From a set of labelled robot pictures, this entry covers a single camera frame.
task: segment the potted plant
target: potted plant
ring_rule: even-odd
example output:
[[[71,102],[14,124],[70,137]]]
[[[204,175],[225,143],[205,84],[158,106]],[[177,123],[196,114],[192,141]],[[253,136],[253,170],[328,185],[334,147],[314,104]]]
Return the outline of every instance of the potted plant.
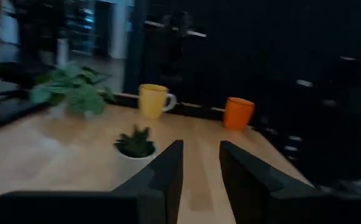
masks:
[[[64,65],[39,77],[39,84],[30,91],[33,103],[49,102],[60,105],[59,110],[88,116],[102,114],[106,100],[114,101],[113,92],[107,86],[100,93],[93,84],[98,73],[89,67],[79,67],[73,63]]]
[[[157,156],[157,147],[149,138],[148,127],[139,130],[135,125],[132,136],[121,134],[114,143],[117,152],[116,171],[122,181],[128,180]]]

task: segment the orange mug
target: orange mug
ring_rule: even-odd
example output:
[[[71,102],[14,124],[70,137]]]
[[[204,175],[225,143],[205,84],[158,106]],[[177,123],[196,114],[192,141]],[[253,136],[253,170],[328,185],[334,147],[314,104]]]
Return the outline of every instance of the orange mug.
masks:
[[[223,123],[227,129],[243,131],[254,113],[254,103],[237,97],[226,101]]]

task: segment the metal bar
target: metal bar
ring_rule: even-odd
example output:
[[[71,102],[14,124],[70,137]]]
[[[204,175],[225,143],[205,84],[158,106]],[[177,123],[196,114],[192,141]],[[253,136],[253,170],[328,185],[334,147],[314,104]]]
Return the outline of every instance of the metal bar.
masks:
[[[144,23],[147,24],[147,25],[150,25],[150,26],[154,26],[154,27],[164,27],[164,24],[161,24],[161,23],[158,23],[158,22],[144,21]],[[173,27],[172,30],[179,30],[179,28],[178,27]],[[192,30],[188,30],[187,34],[188,35],[194,35],[194,36],[197,36],[197,37],[204,37],[204,38],[207,37],[206,34],[195,32],[195,31],[192,31]]]

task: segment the mug handle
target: mug handle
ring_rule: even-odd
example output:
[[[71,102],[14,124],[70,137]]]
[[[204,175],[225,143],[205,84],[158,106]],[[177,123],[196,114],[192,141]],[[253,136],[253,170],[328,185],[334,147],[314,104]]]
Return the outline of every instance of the mug handle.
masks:
[[[169,111],[169,110],[174,109],[174,107],[175,107],[175,105],[176,105],[176,103],[177,103],[177,100],[176,100],[176,96],[175,96],[175,95],[168,93],[168,94],[167,94],[167,97],[169,98],[169,104],[168,104],[168,106],[166,106],[164,109],[162,109],[163,112],[167,112],[167,111]]]

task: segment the office chair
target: office chair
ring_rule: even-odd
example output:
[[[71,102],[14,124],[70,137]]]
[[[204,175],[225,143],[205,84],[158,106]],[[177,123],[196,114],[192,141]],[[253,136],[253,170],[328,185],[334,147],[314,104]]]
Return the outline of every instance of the office chair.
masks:
[[[18,88],[0,92],[0,102],[12,98],[28,99],[28,91],[37,84],[37,77],[53,69],[42,62],[39,50],[57,51],[57,37],[63,26],[61,1],[47,4],[41,1],[12,0],[14,12],[7,12],[19,24],[19,51],[15,62],[0,62],[0,79],[15,83]]]

